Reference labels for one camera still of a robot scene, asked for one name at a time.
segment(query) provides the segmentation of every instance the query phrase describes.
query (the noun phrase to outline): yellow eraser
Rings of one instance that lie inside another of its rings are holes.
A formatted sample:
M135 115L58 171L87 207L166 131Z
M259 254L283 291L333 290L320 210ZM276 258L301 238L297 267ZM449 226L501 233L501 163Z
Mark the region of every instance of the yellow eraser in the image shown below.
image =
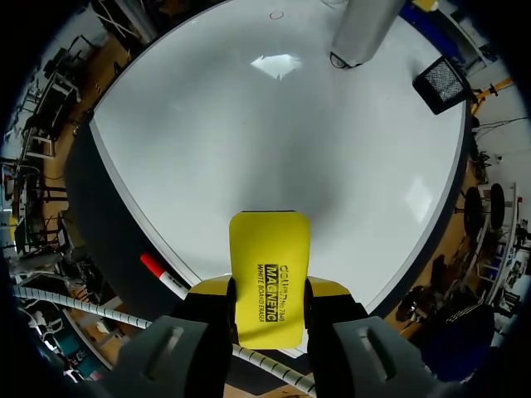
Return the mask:
M249 211L229 227L240 345L293 348L304 328L309 220L294 211Z

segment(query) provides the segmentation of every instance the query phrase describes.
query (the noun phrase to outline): white spiral cable wrap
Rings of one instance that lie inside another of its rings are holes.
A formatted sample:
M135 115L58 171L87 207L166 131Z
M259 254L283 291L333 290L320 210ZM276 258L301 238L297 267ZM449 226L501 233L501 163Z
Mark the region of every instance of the white spiral cable wrap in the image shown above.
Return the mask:
M151 324L150 321L137 318L133 315L128 315L127 313L121 313L120 311L114 311L113 309L108 309L92 303L85 303L72 297L47 292L45 290L25 288L23 286L13 286L13 290L15 296L21 299L36 299L64 305L70 308L76 308L87 313L93 313L101 317L127 323L141 329L145 329ZM232 355L239 357L252 365L258 366L260 369L278 377L282 381L301 390L309 396L317 396L315 394L315 382L312 376L304 376L274 359L266 357L259 352L240 347L236 344L232 344Z
M301 390L309 396L317 396L315 394L315 381L312 376L301 375L297 371L282 365L280 362L277 362L274 359L266 357L259 352L240 347L237 344L232 344L232 355L252 363L255 366L258 366L260 369L263 369L271 375L278 377L290 386Z
M23 286L13 286L13 290L15 296L20 297L21 299L36 299L64 305L65 307L76 308L80 309L81 311L85 311L86 313L94 313L101 317L114 319L115 321L122 323L128 323L129 325L133 325L141 329L145 329L151 324L150 321L134 317L133 315L128 315L127 313L121 313L120 311L114 311L113 309L101 307L92 303L85 303L72 297L47 292L45 290L25 288Z

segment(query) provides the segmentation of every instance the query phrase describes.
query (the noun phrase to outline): gray cylinder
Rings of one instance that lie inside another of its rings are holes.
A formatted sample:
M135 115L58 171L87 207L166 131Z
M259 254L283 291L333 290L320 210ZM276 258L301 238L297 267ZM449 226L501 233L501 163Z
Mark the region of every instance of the gray cylinder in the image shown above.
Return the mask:
M373 58L406 0L348 0L332 54L348 66Z

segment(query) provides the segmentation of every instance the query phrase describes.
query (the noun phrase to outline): red marker cap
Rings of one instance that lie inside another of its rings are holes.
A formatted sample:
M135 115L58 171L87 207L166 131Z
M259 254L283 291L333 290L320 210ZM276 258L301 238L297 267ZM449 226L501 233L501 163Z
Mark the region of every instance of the red marker cap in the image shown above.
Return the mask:
M140 261L144 263L146 267L160 279L161 275L165 272L164 268L158 263L158 261L149 253L144 253L140 256Z

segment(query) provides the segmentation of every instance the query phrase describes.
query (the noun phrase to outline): white table surface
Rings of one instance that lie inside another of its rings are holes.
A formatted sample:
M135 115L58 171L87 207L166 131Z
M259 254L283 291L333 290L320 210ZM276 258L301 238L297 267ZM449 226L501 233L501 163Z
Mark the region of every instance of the white table surface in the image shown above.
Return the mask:
M152 45L97 106L113 183L190 284L230 273L229 221L244 210L309 216L309 274L369 312L426 243L465 106L435 116L412 88L440 54L401 18L371 61L335 69L340 18L320 0L224 3Z

